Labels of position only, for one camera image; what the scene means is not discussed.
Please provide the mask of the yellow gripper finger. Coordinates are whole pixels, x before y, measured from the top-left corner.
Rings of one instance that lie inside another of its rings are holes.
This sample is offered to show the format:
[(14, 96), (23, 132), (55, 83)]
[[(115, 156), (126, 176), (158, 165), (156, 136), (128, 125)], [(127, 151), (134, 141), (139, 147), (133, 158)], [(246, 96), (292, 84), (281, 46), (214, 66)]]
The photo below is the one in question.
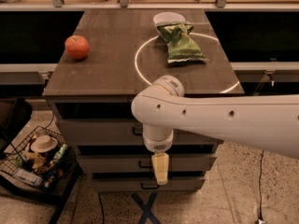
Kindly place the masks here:
[(165, 185), (168, 181), (169, 156), (166, 153), (156, 153), (151, 156), (151, 162), (157, 184)]

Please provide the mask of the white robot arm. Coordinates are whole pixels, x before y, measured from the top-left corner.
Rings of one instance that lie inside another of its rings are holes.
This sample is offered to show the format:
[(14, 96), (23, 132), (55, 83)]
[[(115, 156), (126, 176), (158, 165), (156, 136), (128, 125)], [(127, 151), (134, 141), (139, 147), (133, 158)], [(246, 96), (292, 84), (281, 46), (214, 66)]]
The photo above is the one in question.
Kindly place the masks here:
[(174, 130), (299, 158), (299, 96), (186, 98), (180, 81), (163, 76), (140, 92), (131, 105), (143, 124), (146, 148), (158, 185), (168, 179)]

